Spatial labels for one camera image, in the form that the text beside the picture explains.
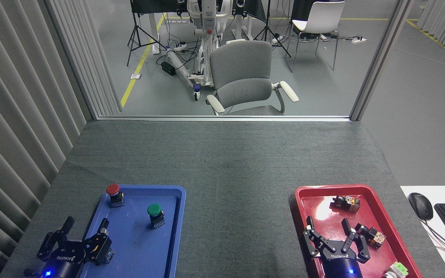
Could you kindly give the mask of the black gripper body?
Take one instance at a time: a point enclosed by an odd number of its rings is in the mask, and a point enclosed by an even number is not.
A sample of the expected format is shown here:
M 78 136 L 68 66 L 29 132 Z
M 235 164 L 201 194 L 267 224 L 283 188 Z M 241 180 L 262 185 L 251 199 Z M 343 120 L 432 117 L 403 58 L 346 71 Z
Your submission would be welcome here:
M 359 263 L 366 263 L 366 258 L 357 258 L 353 250 L 345 254 L 339 250 L 331 252 L 328 249 L 320 251 L 320 260 L 326 278 L 362 278 Z
M 25 269 L 27 278 L 77 278 L 86 262 L 85 250 L 56 249 L 50 251 L 38 251 L 37 257 L 45 262 L 42 271 Z

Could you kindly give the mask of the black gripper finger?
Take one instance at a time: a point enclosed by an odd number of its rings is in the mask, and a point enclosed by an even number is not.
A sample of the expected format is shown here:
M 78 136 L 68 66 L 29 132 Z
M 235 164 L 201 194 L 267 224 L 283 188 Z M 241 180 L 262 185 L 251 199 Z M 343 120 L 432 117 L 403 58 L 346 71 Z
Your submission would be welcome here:
M 112 241 L 109 238 L 107 228 L 109 220 L 103 218 L 97 233 L 85 240 L 85 258 L 88 262 L 99 266 L 101 264 L 110 263 L 113 257 L 111 248 Z
M 328 239 L 316 232 L 312 216 L 307 217 L 307 226 L 304 230 L 304 243 L 307 247 L 306 258 L 313 258 L 325 249 L 332 252 L 333 245 Z
M 55 250 L 56 244 L 58 246 L 58 251 L 65 251 L 66 243 L 68 241 L 67 234 L 72 229 L 74 222 L 74 218 L 72 216 L 68 216 L 61 229 L 57 230 L 56 232 L 47 233 L 41 247 L 39 248 L 39 251 L 37 252 L 37 257 L 50 258 L 51 253 L 53 250 Z
M 367 247 L 365 236 L 359 235 L 355 229 L 352 229 L 347 218 L 343 218 L 341 225 L 347 236 L 344 245 L 341 247 L 341 253 L 346 254 L 351 248 L 351 244 L 354 242 L 357 247 L 357 255 L 355 259 L 360 263 L 365 264 L 370 259 L 369 250 L 367 249 L 364 251 L 364 248 Z

